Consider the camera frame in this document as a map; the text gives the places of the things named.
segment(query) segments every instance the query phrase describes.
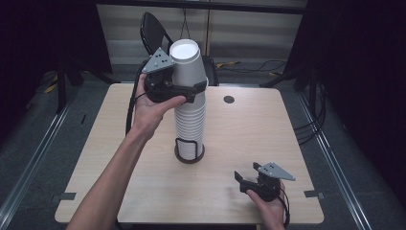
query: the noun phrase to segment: wooden table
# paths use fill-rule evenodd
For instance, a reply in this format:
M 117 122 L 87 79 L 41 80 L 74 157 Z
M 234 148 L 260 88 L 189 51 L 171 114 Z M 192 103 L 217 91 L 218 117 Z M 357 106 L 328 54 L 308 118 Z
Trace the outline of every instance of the wooden table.
M 80 202 L 124 139 L 132 84 L 113 84 L 66 188 L 56 220 L 69 222 Z M 232 96 L 234 103 L 223 98 Z M 256 181 L 253 162 L 277 163 L 296 177 L 284 181 L 292 223 L 324 219 L 281 94 L 276 89 L 209 87 L 206 91 L 205 155 L 184 164 L 174 155 L 174 111 L 167 112 L 147 143 L 125 193 L 118 219 L 130 223 L 261 223 L 259 212 L 239 191 L 234 171 Z

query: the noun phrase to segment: person's right hand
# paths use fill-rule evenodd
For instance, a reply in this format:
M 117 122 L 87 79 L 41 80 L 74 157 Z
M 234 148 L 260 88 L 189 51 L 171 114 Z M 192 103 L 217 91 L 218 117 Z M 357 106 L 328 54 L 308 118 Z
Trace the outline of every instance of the person's right hand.
M 281 189 L 284 190 L 284 185 L 281 181 Z M 283 205 L 278 199 L 274 199 L 271 202 L 265 202 L 254 191 L 248 190 L 247 195 L 257 205 L 260 217 L 263 224 L 268 230 L 280 230 L 283 227 Z M 284 193 L 281 192 L 280 198 L 284 200 Z

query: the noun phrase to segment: chair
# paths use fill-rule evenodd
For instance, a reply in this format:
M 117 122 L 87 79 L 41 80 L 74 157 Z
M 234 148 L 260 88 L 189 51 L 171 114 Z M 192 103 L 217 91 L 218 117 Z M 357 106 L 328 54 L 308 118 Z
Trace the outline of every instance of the chair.
M 167 54 L 169 54 L 169 48 L 173 44 L 173 41 L 159 20 L 150 12 L 145 12 L 143 15 L 141 20 L 140 35 L 144 46 L 150 55 L 153 55 L 159 47 L 164 49 L 164 38 L 168 42 Z M 202 60 L 204 69 L 206 71 L 206 76 L 209 80 L 209 85 L 218 86 L 218 77 L 217 73 L 215 72 L 213 59 L 208 56 L 202 56 Z

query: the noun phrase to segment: forearm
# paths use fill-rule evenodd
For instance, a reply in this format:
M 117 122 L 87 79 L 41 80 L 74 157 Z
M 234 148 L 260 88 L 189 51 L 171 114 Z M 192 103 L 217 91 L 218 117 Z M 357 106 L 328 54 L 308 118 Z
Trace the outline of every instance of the forearm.
M 68 229 L 110 229 L 123 202 L 125 190 L 147 139 L 131 130 L 90 189 Z

